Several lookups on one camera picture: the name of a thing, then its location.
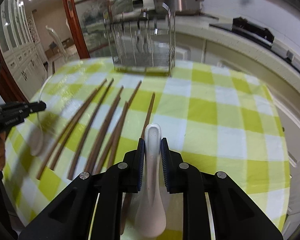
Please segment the white ceramic soup spoon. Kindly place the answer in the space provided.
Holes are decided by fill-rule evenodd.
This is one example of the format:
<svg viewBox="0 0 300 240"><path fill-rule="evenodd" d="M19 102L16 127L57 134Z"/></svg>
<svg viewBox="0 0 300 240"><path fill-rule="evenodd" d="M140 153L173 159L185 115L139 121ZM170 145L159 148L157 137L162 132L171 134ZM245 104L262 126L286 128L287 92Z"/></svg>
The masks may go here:
<svg viewBox="0 0 300 240"><path fill-rule="evenodd" d="M140 205L136 212L135 228L146 238L156 238L166 228L166 215L160 195L161 128L147 125L145 130L145 181L141 188Z"/></svg>

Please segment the white kitchen counter cabinet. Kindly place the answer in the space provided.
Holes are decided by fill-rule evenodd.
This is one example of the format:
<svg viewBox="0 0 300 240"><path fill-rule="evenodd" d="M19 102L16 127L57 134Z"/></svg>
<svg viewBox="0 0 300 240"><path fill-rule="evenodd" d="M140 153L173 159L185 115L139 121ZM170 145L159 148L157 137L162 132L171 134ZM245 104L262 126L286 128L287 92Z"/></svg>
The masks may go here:
<svg viewBox="0 0 300 240"><path fill-rule="evenodd" d="M204 16L178 16L177 44L196 49L192 61L227 67L264 81L274 98L287 142L290 197L284 239L300 239L300 67L267 49L229 21Z"/></svg>

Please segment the white dining chair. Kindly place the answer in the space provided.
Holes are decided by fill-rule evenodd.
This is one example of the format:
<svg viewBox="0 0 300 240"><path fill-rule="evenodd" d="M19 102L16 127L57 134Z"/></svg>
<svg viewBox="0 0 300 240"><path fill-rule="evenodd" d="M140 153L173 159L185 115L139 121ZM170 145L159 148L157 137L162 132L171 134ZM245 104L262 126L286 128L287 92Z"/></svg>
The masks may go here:
<svg viewBox="0 0 300 240"><path fill-rule="evenodd" d="M72 38L68 38L62 41L54 29L48 27L47 25L45 26L45 28L49 35L52 37L54 43L58 48L58 51L66 62L69 60L73 60L78 56L77 49Z"/></svg>

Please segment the green white checkered tablecloth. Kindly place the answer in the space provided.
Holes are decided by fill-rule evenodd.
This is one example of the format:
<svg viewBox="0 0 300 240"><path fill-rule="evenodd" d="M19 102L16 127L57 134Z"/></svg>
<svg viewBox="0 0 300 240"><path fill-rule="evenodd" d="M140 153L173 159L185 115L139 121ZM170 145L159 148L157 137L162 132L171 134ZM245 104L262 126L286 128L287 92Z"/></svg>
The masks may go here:
<svg viewBox="0 0 300 240"><path fill-rule="evenodd" d="M69 184L76 147L98 99L75 127L55 168L46 169L41 179L36 175L54 140L103 80L113 84L102 107L110 107L123 87L110 129L142 81L132 97L116 161L136 147L154 92L151 121L160 125L170 148L203 172L226 172L282 228L289 195L287 148L279 115L261 81L226 68L186 61L177 62L171 77L122 74L115 72L111 59L73 62L61 68L33 97L43 100L46 110L11 130L4 183L22 223L33 220ZM44 142L34 157L29 134L39 126ZM76 173L85 167L95 139L90 137L91 145L86 141Z"/></svg>

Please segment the white sideboard cabinet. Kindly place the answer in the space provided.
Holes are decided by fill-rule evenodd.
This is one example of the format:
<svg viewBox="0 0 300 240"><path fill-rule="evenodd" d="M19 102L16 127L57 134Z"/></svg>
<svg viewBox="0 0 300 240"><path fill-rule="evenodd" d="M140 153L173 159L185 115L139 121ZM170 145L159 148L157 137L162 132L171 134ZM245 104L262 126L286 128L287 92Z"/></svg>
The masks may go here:
<svg viewBox="0 0 300 240"><path fill-rule="evenodd" d="M31 100L44 84L47 71L20 0L4 0L0 5L0 50L14 81L25 98Z"/></svg>

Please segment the black gas stove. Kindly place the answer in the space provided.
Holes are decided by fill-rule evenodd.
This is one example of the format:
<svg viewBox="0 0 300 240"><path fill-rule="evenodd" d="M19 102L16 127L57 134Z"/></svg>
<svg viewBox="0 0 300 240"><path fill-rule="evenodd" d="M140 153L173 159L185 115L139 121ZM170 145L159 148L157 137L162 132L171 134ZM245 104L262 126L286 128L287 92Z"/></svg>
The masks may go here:
<svg viewBox="0 0 300 240"><path fill-rule="evenodd" d="M300 55L278 40L268 28L242 17L233 18L231 23L210 23L209 26L236 34L266 48L300 74Z"/></svg>

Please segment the red wooden door frame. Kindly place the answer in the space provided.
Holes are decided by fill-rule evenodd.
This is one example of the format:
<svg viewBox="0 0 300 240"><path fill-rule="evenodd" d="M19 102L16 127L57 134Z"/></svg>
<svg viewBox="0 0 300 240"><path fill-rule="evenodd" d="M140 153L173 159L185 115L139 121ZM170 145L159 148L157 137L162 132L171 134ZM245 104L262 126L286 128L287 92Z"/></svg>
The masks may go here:
<svg viewBox="0 0 300 240"><path fill-rule="evenodd" d="M74 0L63 0L66 18L68 20L70 32L75 43L80 59L88 59L89 51L85 44L85 40L81 31L81 26L77 16Z"/></svg>

